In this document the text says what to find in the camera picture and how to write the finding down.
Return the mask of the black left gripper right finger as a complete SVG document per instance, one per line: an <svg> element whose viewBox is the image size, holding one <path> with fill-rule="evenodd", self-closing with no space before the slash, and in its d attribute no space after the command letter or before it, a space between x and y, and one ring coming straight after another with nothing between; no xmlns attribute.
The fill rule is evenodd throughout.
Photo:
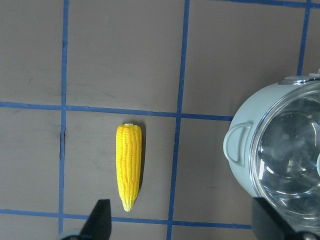
<svg viewBox="0 0 320 240"><path fill-rule="evenodd" d="M306 231L295 231L262 197L252 199L251 228L258 240L307 240Z"/></svg>

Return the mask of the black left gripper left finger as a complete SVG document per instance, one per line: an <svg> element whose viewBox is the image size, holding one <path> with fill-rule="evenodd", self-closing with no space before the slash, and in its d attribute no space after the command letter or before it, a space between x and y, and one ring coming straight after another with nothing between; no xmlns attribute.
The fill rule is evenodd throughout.
<svg viewBox="0 0 320 240"><path fill-rule="evenodd" d="M112 232L111 203L100 199L81 229L79 240L109 240Z"/></svg>

